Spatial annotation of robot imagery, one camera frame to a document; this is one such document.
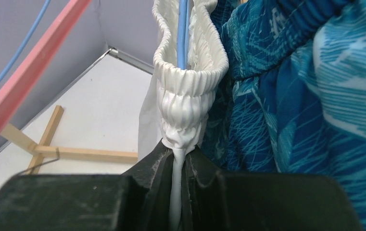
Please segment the thick pink hanger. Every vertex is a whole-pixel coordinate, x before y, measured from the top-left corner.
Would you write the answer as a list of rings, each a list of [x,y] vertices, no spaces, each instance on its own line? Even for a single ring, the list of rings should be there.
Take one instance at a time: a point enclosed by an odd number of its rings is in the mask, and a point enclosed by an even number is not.
[[[48,67],[56,52],[90,4],[71,0],[0,89],[0,133]]]

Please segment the light blue hanger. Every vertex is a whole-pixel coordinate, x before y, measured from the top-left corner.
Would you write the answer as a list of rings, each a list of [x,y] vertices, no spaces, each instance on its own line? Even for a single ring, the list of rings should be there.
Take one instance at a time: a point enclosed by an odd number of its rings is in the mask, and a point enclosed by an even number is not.
[[[0,83],[1,81],[7,76],[8,72],[10,71],[10,69],[12,68],[12,66],[14,65],[14,63],[17,61],[17,59],[19,58],[19,56],[21,55],[22,51],[24,50],[24,48],[26,47],[26,45],[28,44],[29,40],[31,39],[31,37],[33,36],[36,28],[38,27],[41,19],[43,18],[49,4],[50,4],[51,0],[46,0],[40,10],[40,12],[38,13],[35,21],[33,22],[30,30],[28,31],[27,35],[25,36],[24,40],[21,42],[20,46],[18,47],[18,49],[16,50],[16,52],[14,53],[14,55],[12,56],[12,58],[10,59],[10,61],[6,64],[6,66],[3,68],[3,70],[0,73]]]
[[[187,69],[189,50],[189,1],[179,0],[177,25],[177,67]]]

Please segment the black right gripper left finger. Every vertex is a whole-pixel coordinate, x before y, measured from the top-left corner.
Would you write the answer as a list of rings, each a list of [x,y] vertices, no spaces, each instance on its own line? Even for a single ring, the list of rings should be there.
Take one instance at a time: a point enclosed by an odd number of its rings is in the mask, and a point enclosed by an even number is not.
[[[16,175],[0,231],[166,231],[173,153],[158,144],[122,175]]]

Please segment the dark blue leaf print shorts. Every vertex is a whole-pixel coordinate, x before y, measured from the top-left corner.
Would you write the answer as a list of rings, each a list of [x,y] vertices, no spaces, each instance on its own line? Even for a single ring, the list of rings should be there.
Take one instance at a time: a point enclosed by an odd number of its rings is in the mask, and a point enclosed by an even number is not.
[[[220,0],[229,69],[202,152],[226,170],[313,173],[366,230],[366,0]]]

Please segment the wooden clothes rack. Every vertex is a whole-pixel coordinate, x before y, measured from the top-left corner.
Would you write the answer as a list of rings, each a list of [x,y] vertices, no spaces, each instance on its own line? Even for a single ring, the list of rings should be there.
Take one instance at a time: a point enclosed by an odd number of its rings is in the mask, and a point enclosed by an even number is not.
[[[135,164],[138,162],[138,154],[136,152],[51,146],[52,139],[57,131],[63,113],[64,108],[62,106],[55,106],[38,143],[10,123],[0,133],[7,141],[32,155],[27,169],[24,170],[25,174],[39,173],[40,167],[47,164],[44,162],[45,158],[54,158],[51,162],[60,159],[125,164]]]

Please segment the white shorts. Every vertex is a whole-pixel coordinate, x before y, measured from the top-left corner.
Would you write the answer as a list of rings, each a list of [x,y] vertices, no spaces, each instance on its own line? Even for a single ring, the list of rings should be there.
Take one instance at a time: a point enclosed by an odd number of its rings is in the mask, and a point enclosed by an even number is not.
[[[215,0],[189,1],[187,69],[177,67],[177,0],[156,0],[152,13],[159,46],[154,71],[139,115],[138,158],[158,142],[173,151],[168,230],[176,231],[182,211],[182,168],[185,156],[203,136],[216,88],[228,70],[228,58],[210,15]]]

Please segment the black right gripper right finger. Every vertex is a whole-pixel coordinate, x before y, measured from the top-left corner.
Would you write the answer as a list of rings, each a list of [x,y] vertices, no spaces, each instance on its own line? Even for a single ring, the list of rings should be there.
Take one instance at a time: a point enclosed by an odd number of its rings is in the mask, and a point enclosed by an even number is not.
[[[199,148],[183,168],[187,231],[361,231],[342,187],[310,174],[221,170]]]

